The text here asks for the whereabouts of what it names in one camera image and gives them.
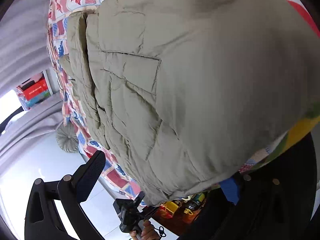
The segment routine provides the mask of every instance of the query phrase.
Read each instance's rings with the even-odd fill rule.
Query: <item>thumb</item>
[[[131,236],[132,240],[138,240],[136,230],[130,231],[130,236]]]

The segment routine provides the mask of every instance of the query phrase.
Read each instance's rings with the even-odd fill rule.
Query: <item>red box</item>
[[[47,82],[45,79],[39,80],[36,84],[24,90],[23,94],[26,97],[26,100],[34,98],[36,95],[39,95],[43,91],[48,90]]]

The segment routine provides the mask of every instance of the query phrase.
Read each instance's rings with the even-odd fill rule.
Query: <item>human hand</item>
[[[151,224],[149,220],[145,220],[143,223],[145,226],[144,230],[141,233],[141,240],[159,240],[160,236],[159,234],[155,231],[155,227]],[[137,232],[131,231],[130,236],[132,237],[132,240],[138,240],[137,238]]]

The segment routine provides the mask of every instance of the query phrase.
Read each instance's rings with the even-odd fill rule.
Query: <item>round pleated cushion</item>
[[[78,152],[78,143],[75,128],[72,123],[68,123],[66,126],[63,124],[57,130],[57,142],[59,147],[67,153]]]

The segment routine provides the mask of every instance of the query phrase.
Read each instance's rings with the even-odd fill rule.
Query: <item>patterned bedsheet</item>
[[[59,64],[59,57],[68,53],[66,40],[68,16],[75,11],[95,10],[102,1],[103,0],[51,0],[48,14],[47,46],[53,68],[57,73],[60,93],[64,101],[62,107],[64,123],[72,122],[75,125],[81,150],[89,157],[92,156],[97,149],[105,152],[107,162],[102,174],[103,177],[128,197],[134,198],[139,193],[140,187],[134,179],[126,175],[121,169],[113,153],[101,147],[101,145],[90,136],[81,102],[74,97],[70,78]],[[287,1],[299,12],[320,37],[319,30],[302,3],[299,0]],[[239,171],[241,173],[249,172],[269,163],[301,140],[319,121],[320,104],[315,105],[310,112],[276,141],[254,153]]]

